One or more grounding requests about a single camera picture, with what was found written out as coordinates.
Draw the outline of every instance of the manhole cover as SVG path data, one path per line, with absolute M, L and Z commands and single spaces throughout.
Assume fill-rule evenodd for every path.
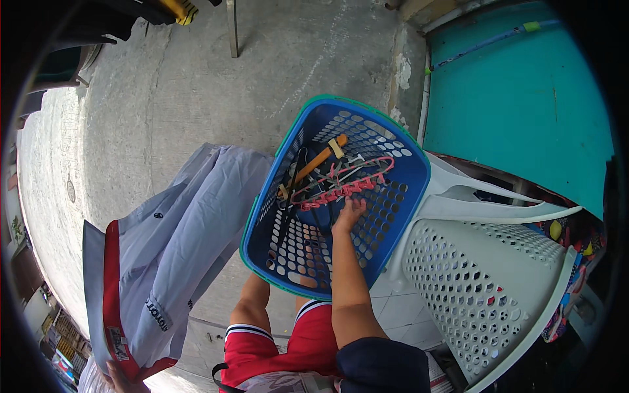
M 70 202 L 74 203 L 76 200 L 76 193 L 74 192 L 74 184 L 72 184 L 72 180 L 70 180 L 70 174 L 68 174 L 68 197 L 70 198 Z

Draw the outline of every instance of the hand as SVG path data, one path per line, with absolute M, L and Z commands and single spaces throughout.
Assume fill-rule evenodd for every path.
M 139 384 L 129 382 L 118 365 L 111 360 L 107 362 L 107 370 L 109 370 L 109 376 L 103 374 L 103 379 L 116 393 L 151 393 L 144 382 Z
M 367 201 L 345 197 L 345 207 L 332 227 L 332 233 L 350 233 L 360 215 L 367 210 Z

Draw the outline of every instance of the red trim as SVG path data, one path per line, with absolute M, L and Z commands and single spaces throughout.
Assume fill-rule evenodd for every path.
M 432 389 L 438 384 L 442 384 L 444 382 L 445 382 L 445 374 L 435 380 L 430 381 L 430 388 Z
M 125 336 L 120 320 L 120 233 L 118 231 L 118 220 L 112 221 L 105 231 L 105 253 L 103 264 L 103 327 L 107 348 L 111 358 L 118 362 L 125 377 L 131 383 L 145 380 L 151 375 L 155 375 L 177 363 L 176 359 L 161 358 L 150 368 L 140 368 L 131 355 L 131 350 L 125 344 L 128 360 L 118 360 L 108 328 L 120 329 L 120 335 Z
M 145 380 L 146 378 L 149 378 L 150 376 L 155 375 L 160 371 L 172 367 L 175 364 L 177 364 L 176 359 L 161 358 L 160 360 L 156 361 L 155 364 L 153 364 L 150 368 L 142 367 L 140 373 L 136 377 L 136 381 L 139 382 L 141 380 Z

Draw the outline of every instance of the turquoise wall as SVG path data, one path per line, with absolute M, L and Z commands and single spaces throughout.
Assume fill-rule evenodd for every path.
M 556 18 L 544 3 L 480 14 L 430 37 L 432 64 L 524 22 Z M 507 38 L 434 71 L 424 148 L 517 175 L 603 218 L 610 122 L 594 76 L 561 26 Z

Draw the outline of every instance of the printed logo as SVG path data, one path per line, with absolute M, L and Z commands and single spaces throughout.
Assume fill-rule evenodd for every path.
M 168 317 L 168 315 L 162 310 L 160 304 L 153 298 L 153 294 L 150 293 L 148 295 L 147 301 L 144 302 L 148 311 L 151 313 L 155 322 L 159 325 L 162 331 L 167 331 L 172 326 L 172 320 Z
M 109 337 L 111 337 L 111 343 L 114 346 L 114 352 L 116 353 L 116 358 L 119 361 L 129 360 L 129 354 L 126 351 L 125 345 L 123 344 L 123 337 L 120 333 L 119 328 L 115 328 L 113 326 L 108 326 Z

